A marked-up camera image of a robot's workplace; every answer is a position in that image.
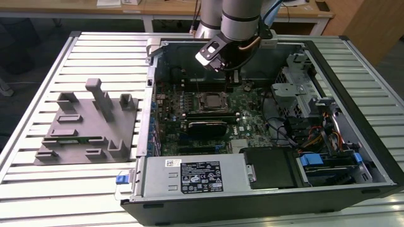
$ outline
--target floor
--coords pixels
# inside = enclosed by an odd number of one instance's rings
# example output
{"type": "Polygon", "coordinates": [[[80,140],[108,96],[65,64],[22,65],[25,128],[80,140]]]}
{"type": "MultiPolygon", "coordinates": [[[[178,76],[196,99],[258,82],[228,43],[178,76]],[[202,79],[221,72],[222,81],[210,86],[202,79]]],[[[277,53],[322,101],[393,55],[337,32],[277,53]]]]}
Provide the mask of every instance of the floor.
{"type": "MultiPolygon", "coordinates": [[[[28,49],[29,56],[34,61],[34,68],[20,75],[10,75],[0,67],[0,76],[14,90],[12,97],[0,96],[0,151],[8,140],[6,135],[12,134],[20,121],[70,31],[144,32],[140,20],[64,19],[61,20],[61,27],[54,27],[50,19],[32,19],[32,23],[41,39],[41,44],[28,49]]],[[[189,21],[182,21],[181,25],[177,24],[177,21],[154,21],[153,23],[156,32],[188,32],[190,26],[189,21]]],[[[0,52],[1,48],[12,42],[13,39],[0,26],[0,52]]],[[[404,98],[404,90],[400,89],[404,86],[404,79],[401,79],[404,72],[404,42],[397,42],[397,45],[377,66],[377,70],[392,85],[392,88],[396,89],[400,97],[404,98]]]]}

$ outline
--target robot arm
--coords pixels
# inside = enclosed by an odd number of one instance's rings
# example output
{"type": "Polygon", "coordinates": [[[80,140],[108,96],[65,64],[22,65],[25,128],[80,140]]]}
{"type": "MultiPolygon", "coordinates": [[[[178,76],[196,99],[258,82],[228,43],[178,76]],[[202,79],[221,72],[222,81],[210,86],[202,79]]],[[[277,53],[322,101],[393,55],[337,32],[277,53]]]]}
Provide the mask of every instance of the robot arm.
{"type": "MultiPolygon", "coordinates": [[[[272,2],[274,4],[265,15],[281,0],[272,2]]],[[[194,57],[205,68],[217,72],[237,70],[253,56],[261,38],[270,38],[260,18],[261,4],[262,0],[201,1],[201,25],[196,37],[213,38],[194,57]]]]}

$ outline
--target wooden desk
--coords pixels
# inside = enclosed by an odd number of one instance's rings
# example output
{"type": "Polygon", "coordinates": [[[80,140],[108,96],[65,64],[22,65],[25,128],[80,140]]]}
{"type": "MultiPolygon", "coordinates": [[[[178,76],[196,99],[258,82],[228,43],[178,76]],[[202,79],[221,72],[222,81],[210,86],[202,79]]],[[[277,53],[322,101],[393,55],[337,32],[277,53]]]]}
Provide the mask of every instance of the wooden desk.
{"type": "MultiPolygon", "coordinates": [[[[96,0],[1,0],[0,17],[141,19],[145,32],[153,32],[153,19],[192,20],[193,1],[142,0],[138,6],[97,9],[96,0]]],[[[298,7],[280,8],[276,22],[313,23],[310,35],[321,35],[332,12],[318,10],[314,0],[298,7]]]]}

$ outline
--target warning label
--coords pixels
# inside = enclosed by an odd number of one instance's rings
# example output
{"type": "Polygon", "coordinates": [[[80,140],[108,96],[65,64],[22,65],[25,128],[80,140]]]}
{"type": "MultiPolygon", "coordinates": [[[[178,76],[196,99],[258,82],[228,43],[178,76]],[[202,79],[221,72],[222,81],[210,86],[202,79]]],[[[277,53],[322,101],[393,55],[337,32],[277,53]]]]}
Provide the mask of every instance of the warning label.
{"type": "Polygon", "coordinates": [[[222,192],[220,162],[181,163],[181,192],[222,192]]]}

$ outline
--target blue tab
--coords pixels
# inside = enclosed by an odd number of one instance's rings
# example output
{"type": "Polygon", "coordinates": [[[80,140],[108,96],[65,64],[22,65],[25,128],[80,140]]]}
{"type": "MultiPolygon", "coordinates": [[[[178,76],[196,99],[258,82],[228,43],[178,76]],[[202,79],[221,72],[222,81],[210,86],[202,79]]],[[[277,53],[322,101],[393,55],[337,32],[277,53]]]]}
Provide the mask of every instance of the blue tab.
{"type": "Polygon", "coordinates": [[[306,154],[304,156],[305,156],[305,158],[308,160],[309,165],[324,164],[320,154],[306,154]]]}
{"type": "Polygon", "coordinates": [[[308,160],[305,159],[304,156],[300,157],[300,162],[301,162],[301,165],[302,165],[302,166],[306,166],[306,165],[308,165],[308,160]]]}
{"type": "Polygon", "coordinates": [[[157,108],[157,104],[152,102],[152,110],[156,110],[156,108],[157,108]]]}
{"type": "Polygon", "coordinates": [[[362,159],[361,159],[361,156],[360,156],[358,153],[354,153],[353,157],[354,157],[354,160],[356,160],[357,163],[362,162],[362,159]]]}
{"type": "Polygon", "coordinates": [[[300,157],[302,166],[324,164],[320,154],[306,154],[300,157]]]}
{"type": "Polygon", "coordinates": [[[129,184],[129,175],[116,176],[116,184],[129,184]]]}

